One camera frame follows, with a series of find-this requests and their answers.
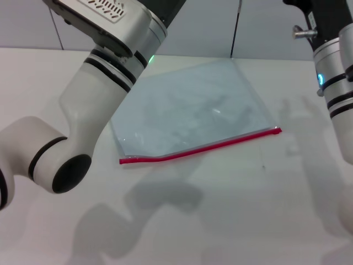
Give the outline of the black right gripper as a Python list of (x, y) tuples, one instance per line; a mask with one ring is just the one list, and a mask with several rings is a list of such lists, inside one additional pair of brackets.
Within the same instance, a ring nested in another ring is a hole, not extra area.
[(339, 31), (352, 23), (346, 0), (283, 0), (283, 3), (297, 7), (304, 14), (308, 29), (295, 25), (293, 37), (307, 39), (313, 51), (336, 39)]

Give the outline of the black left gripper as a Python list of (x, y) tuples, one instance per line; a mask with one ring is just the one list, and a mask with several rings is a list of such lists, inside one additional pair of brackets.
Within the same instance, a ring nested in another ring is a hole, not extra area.
[(139, 2), (153, 12), (168, 28), (186, 0), (139, 0)]

